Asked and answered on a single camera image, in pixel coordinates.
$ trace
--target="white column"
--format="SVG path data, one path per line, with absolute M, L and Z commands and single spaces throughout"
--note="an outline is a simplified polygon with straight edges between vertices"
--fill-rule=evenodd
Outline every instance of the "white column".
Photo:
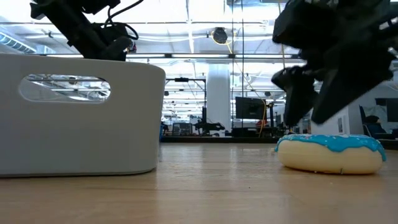
M 220 122 L 225 130 L 231 132 L 231 93 L 229 90 L 228 64 L 210 64 L 206 79 L 207 87 L 207 122 Z M 224 131 L 211 131 L 210 134 Z

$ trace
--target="fluorescent light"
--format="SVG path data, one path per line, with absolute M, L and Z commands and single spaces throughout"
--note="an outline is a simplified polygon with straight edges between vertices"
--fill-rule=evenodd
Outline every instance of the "fluorescent light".
M 173 58 L 228 58 L 228 54 L 172 54 Z
M 80 96 L 69 96 L 69 98 L 72 98 L 74 100 L 82 100 L 82 101 L 88 101 L 89 99 L 80 97 Z
M 205 103 L 204 100 L 202 101 L 198 100 L 198 101 L 186 101 L 186 102 L 175 102 L 175 103 L 163 102 L 163 105 L 190 105 L 190 104 L 204 104 L 204 103 Z
M 127 58 L 165 58 L 164 54 L 127 54 Z
M 176 98 L 167 98 L 167 97 L 165 97 L 163 99 L 163 101 L 174 101 L 174 102 L 176 102 L 176 101 L 196 102 L 196 101 L 204 101 L 204 100 L 205 99 L 176 99 Z
M 270 100 L 270 99 L 263 99 L 263 100 L 265 100 L 265 101 L 267 101 L 267 102 L 278 102 L 278 103 L 286 103 L 286 100 Z
M 190 90 L 187 88 L 181 88 L 181 89 L 165 89 L 164 91 L 194 91 L 194 92 L 197 92 L 197 91 L 203 91 L 203 90 L 194 90 L 194 89 Z
M 110 89 L 51 89 L 52 91 L 110 91 Z
M 81 54 L 48 54 L 49 57 L 83 58 Z M 126 58 L 164 58 L 164 54 L 128 54 Z
M 243 90 L 243 92 L 251 92 L 253 90 Z M 259 90 L 259 89 L 255 89 L 254 91 L 269 91 L 269 92 L 283 92 L 284 90 L 275 90 L 275 89 L 271 89 L 271 90 Z M 242 92 L 242 89 L 234 89 L 234 92 Z
M 201 111 L 201 108 L 163 108 L 163 111 Z
M 256 55 L 256 54 L 239 54 L 236 55 L 237 58 L 283 58 L 283 55 L 280 54 L 274 54 L 274 55 Z M 292 55 L 285 55 L 285 58 L 292 58 Z
M 63 58 L 83 58 L 83 56 L 79 55 L 79 54 L 75 54 L 75 55 L 72 55 L 72 54 L 64 54 L 64 55 L 62 55 L 62 54 L 53 54 L 53 55 L 47 55 L 47 56 L 49 56 L 49 57 L 63 57 Z
M 25 38 L 26 39 L 42 39 L 42 38 L 61 38 L 61 39 L 66 39 L 66 37 L 64 36 L 64 35 L 58 35 L 58 34 L 56 34 L 56 35 L 28 35 L 28 36 L 25 36 Z
M 163 111 L 163 115 L 175 115 L 175 116 L 180 116 L 180 115 L 193 115 L 193 114 L 201 114 L 201 111 L 184 111 L 184 112 L 178 112 L 173 114 L 171 111 Z

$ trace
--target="yellow cable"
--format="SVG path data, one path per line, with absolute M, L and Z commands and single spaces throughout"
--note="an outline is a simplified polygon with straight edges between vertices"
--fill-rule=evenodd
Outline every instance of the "yellow cable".
M 254 93 L 260 98 L 260 100 L 261 100 L 262 103 L 264 104 L 264 113 L 262 114 L 261 128 L 260 128 L 260 133 L 259 133 L 259 138 L 261 138 L 261 133 L 262 133 L 262 129 L 263 129 L 263 126 L 264 126 L 264 120 L 265 120 L 266 115 L 267 115 L 267 103 L 266 103 L 265 100 L 263 100 L 263 99 L 261 98 L 261 96 L 257 93 L 257 91 L 254 90 L 253 86 L 249 83 L 249 81 L 247 80 L 247 78 L 244 76 L 244 74 L 243 74 L 243 72 L 242 72 L 242 70 L 241 70 L 241 67 L 239 67 L 239 64 L 238 64 L 236 61 L 235 61 L 235 63 L 236 63 L 236 66 L 238 66 L 239 70 L 241 71 L 243 78 L 244 78 L 244 79 L 246 80 L 246 82 L 249 84 L 250 88 L 254 91 Z
M 218 45 L 226 45 L 226 46 L 228 47 L 229 52 L 230 52 L 231 54 L 233 54 L 233 53 L 232 53 L 232 50 L 231 50 L 231 47 L 229 46 L 229 44 L 232 43 L 232 41 L 229 42 L 229 43 L 225 43 L 225 44 L 219 44 L 219 43 L 217 43 L 215 40 L 214 40 L 214 42 L 215 42 L 216 44 L 218 44 Z M 241 68 L 239 67 L 239 64 L 235 61 L 235 59 L 233 59 L 233 60 L 234 60 L 234 62 L 236 63 L 236 65 L 238 66 L 239 70 L 241 71 L 243 78 L 244 78 L 244 79 L 246 80 L 246 82 L 249 84 L 250 88 L 255 92 L 255 94 L 260 98 L 260 100 L 261 100 L 262 103 L 264 104 L 264 113 L 263 113 L 263 115 L 262 115 L 261 128 L 260 128 L 260 133 L 259 133 L 259 138 L 261 138 L 261 133 L 262 133 L 262 129 L 263 129 L 263 126 L 264 126 L 264 120 L 265 120 L 266 115 L 267 115 L 267 103 L 266 103 L 266 101 L 263 100 L 263 99 L 260 97 L 260 95 L 254 90 L 253 86 L 249 83 L 249 81 L 247 80 L 247 78 L 244 76 L 244 74 L 243 74 Z

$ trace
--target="ceiling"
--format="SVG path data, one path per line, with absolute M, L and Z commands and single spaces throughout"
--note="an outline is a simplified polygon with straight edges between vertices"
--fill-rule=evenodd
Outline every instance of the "ceiling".
M 2 1 L 0 34 L 34 49 L 37 54 L 79 54 L 76 49 L 67 45 L 66 38 L 47 18 L 38 21 L 30 17 L 30 2 L 31 0 Z M 113 12 L 133 2 L 121 0 L 121 4 L 113 9 Z M 280 55 L 282 47 L 274 44 L 271 36 L 275 19 L 279 15 L 279 10 L 284 8 L 284 2 L 286 0 L 144 0 L 142 4 L 115 17 L 114 21 L 127 23 L 137 30 L 140 35 L 140 39 L 136 41 L 138 54 Z M 108 17 L 106 11 L 107 9 L 104 9 L 94 16 L 86 16 L 91 22 L 104 22 Z M 229 37 L 229 48 L 227 45 L 217 44 L 211 38 L 211 32 L 215 27 L 225 28 Z M 0 52 L 18 53 L 17 50 L 1 44 Z M 296 54 L 298 51 L 285 47 L 284 52 Z M 272 96 L 268 99 L 283 99 L 283 92 L 271 83 L 273 74 L 284 67 L 281 58 L 277 60 L 248 58 L 244 65 L 241 60 L 232 61 L 228 58 L 223 60 L 188 57 L 131 58 L 128 61 L 159 66 L 166 71 L 167 78 L 206 78 L 209 64 L 228 64 L 231 89 L 240 89 L 240 92 L 233 92 L 234 96 L 242 95 L 243 86 L 245 96 L 257 97 L 256 92 L 251 91 L 249 82 L 263 98 L 266 98 L 265 91 L 271 91 Z M 299 60 L 286 62 L 286 66 L 303 63 Z M 242 80 L 241 69 L 247 75 L 247 80 Z M 198 99 L 203 97 L 200 86 L 191 82 L 189 85 L 170 82 L 166 85 L 166 89 L 184 91 L 170 91 L 170 95 L 165 97 L 165 114 L 169 113 L 168 111 L 172 111 L 173 114 L 199 114 L 202 101 Z

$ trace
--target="wooden table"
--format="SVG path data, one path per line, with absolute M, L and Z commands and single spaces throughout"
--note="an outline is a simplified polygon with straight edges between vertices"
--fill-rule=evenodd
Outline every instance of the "wooden table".
M 144 175 L 0 179 L 0 223 L 398 223 L 398 152 L 378 175 L 282 167 L 267 144 L 163 144 Z

